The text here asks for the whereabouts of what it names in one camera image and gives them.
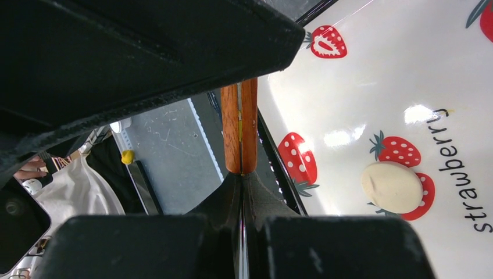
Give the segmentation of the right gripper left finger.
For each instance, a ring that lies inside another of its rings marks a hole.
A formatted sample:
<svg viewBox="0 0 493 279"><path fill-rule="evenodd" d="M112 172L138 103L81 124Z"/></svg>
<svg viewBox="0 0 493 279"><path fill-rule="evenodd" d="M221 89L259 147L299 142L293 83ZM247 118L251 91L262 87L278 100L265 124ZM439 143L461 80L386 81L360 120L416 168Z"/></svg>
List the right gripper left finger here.
<svg viewBox="0 0 493 279"><path fill-rule="evenodd" d="M188 212L205 220L198 253L198 278L237 278L241 176L229 173L221 185Z"/></svg>

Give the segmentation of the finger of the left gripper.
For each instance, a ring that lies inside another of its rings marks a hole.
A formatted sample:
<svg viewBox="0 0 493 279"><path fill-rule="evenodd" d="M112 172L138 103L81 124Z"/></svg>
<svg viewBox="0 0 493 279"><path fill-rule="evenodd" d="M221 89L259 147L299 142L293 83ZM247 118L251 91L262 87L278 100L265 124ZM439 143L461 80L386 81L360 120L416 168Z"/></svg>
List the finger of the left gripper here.
<svg viewBox="0 0 493 279"><path fill-rule="evenodd" d="M2 1L1 184L94 128L285 69L304 36L263 1Z"/></svg>

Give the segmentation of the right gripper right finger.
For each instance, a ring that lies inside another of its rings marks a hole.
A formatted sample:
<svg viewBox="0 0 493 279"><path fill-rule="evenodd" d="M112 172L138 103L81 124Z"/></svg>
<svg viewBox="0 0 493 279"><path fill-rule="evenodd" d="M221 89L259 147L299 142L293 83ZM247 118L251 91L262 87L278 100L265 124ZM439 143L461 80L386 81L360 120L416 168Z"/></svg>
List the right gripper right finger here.
<svg viewBox="0 0 493 279"><path fill-rule="evenodd" d="M298 217L299 214L275 197L256 173L241 177L241 277L260 278L259 233L271 216Z"/></svg>

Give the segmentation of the orange handled scraper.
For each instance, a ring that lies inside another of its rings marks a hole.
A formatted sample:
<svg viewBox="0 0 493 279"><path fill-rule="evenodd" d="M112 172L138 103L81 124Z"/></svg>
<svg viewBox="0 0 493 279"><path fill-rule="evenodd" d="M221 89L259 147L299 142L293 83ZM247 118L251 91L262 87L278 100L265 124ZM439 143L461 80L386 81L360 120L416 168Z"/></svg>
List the orange handled scraper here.
<svg viewBox="0 0 493 279"><path fill-rule="evenodd" d="M220 93L226 169L235 175L239 189L235 269L238 278L252 278L256 256L255 226L245 183L255 172L258 162L258 79L228 85Z"/></svg>

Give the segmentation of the white dough piece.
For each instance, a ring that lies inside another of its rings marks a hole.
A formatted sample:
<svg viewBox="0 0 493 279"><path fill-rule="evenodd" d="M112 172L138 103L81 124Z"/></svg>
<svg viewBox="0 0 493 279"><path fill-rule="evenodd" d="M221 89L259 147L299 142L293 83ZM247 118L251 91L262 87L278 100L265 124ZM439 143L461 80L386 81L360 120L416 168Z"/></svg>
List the white dough piece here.
<svg viewBox="0 0 493 279"><path fill-rule="evenodd" d="M423 187L417 174L395 162L368 165L361 175L361 186L370 201L392 213L409 213L422 202Z"/></svg>

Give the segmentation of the strawberry pattern tray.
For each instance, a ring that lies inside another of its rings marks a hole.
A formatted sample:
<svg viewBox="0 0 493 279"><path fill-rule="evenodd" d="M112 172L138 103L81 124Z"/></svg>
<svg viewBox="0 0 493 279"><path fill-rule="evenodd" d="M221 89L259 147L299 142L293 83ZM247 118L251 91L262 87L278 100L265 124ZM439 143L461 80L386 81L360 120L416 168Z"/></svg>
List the strawberry pattern tray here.
<svg viewBox="0 0 493 279"><path fill-rule="evenodd" d="M258 102L307 213L399 217L438 278L491 278L492 2L334 1L304 29ZM370 201L377 162L417 174L418 208Z"/></svg>

